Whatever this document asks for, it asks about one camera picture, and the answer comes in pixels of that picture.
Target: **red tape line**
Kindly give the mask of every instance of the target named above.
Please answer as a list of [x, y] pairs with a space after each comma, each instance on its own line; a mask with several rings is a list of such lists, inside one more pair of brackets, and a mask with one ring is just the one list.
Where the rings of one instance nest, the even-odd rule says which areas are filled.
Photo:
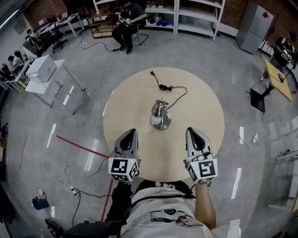
[[61, 139], [61, 140], [64, 140], [65, 142], [68, 142], [68, 143], [70, 143], [70, 144], [72, 144], [72, 145], [74, 145], [74, 146], [76, 146], [76, 147], [79, 147], [80, 149], [83, 149], [83, 150], [85, 150], [85, 151], [89, 151], [89, 152], [94, 153], [94, 154], [97, 154], [97, 155], [99, 155], [99, 156], [107, 157], [107, 155], [104, 155], [104, 154], [101, 154], [101, 153], [99, 153], [99, 152], [90, 150], [90, 149], [88, 149], [88, 148], [86, 148], [86, 147], [83, 147], [83, 146], [81, 146], [81, 145], [78, 145], [78, 144], [76, 144], [76, 143], [74, 143], [74, 142], [72, 142], [72, 141], [70, 141], [70, 140], [68, 140], [68, 139], [64, 139], [64, 138], [61, 137], [61, 136], [56, 135], [56, 137], [59, 138], [59, 139]]
[[[88, 149], [88, 148], [86, 148], [86, 147], [83, 147], [83, 146], [81, 146], [81, 145], [78, 145], [78, 144], [76, 144], [76, 143], [74, 143], [74, 142], [72, 142], [72, 141], [70, 141], [70, 140], [68, 140], [68, 139], [65, 139], [65, 138], [61, 137], [61, 136], [56, 135], [56, 137], [59, 138], [59, 139], [61, 139], [61, 140], [64, 140], [64, 141], [67, 142], [67, 143], [70, 143], [71, 145], [74, 145], [74, 146], [76, 146], [76, 147], [78, 147], [78, 148], [80, 148], [80, 149], [83, 149], [83, 150], [85, 150], [85, 151], [88, 151], [88, 152], [97, 154], [97, 155], [102, 156], [102, 157], [107, 157], [107, 155], [104, 155], [104, 154], [101, 154], [101, 153], [99, 153], [99, 152], [90, 150], [90, 149]], [[103, 212], [102, 212], [102, 221], [104, 220], [104, 216], [105, 216], [105, 213], [106, 213], [106, 208], [107, 208], [107, 206], [108, 206], [108, 200], [109, 200], [110, 195], [111, 195], [111, 192], [112, 192], [112, 187], [113, 187], [113, 179], [111, 179], [110, 187], [108, 188], [108, 195], [107, 195], [106, 203], [105, 203], [105, 205], [104, 205]]]

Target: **power strip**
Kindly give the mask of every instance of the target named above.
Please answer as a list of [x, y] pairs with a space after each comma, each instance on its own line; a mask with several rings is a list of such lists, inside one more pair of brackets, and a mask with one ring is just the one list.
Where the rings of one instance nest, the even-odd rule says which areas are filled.
[[74, 196], [77, 197], [77, 192], [75, 191], [74, 187], [71, 185], [70, 190], [73, 192]]

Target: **gray refrigerator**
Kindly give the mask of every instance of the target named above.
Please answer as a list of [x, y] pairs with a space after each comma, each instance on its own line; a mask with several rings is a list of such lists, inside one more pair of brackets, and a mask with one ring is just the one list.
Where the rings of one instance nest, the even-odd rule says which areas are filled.
[[240, 49], [255, 54], [272, 23], [273, 15], [253, 2], [249, 2], [236, 36]]

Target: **yellow board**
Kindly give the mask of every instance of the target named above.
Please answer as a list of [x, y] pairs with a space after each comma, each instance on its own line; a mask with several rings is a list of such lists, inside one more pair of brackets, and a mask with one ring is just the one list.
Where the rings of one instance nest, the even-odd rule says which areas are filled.
[[289, 89], [287, 79], [285, 79], [284, 82], [282, 83], [278, 76], [280, 74], [283, 78], [285, 78], [285, 75], [266, 60], [265, 60], [265, 66], [268, 72], [271, 85], [276, 90], [278, 90], [282, 95], [284, 95], [290, 102], [292, 102], [293, 101], [292, 95]]

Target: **box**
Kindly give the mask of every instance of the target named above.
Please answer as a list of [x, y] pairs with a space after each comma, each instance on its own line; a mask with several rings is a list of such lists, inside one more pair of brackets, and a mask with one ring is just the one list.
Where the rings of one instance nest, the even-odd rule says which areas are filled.
[[49, 55], [45, 55], [34, 60], [26, 75], [33, 82], [47, 82], [57, 65]]

